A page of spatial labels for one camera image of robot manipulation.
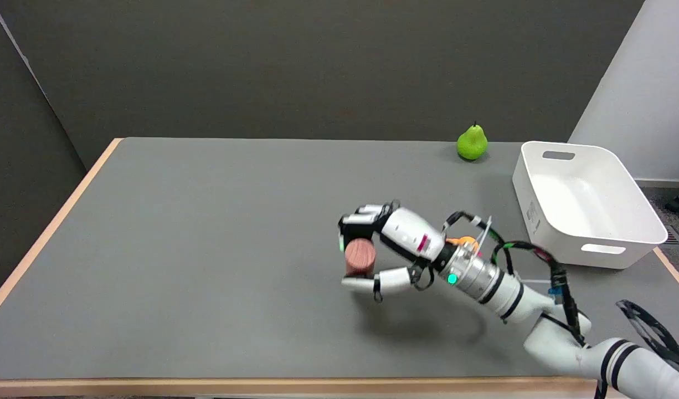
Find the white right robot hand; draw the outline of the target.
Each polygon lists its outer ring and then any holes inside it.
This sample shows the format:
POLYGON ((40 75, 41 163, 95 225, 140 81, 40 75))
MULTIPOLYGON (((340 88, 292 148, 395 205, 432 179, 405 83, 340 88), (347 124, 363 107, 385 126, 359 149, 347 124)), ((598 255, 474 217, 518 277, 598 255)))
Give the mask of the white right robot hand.
POLYGON ((380 270, 377 273, 346 273, 342 286, 358 293, 370 294, 381 303, 385 295, 400 293, 410 288, 424 291, 435 282, 435 272, 446 260, 443 249, 445 235, 438 232, 423 217, 402 207, 400 202, 366 204, 352 214, 344 214, 338 222, 342 252, 348 256, 350 246, 368 243, 369 253, 375 255, 373 235, 385 247, 410 262, 409 266, 380 270))

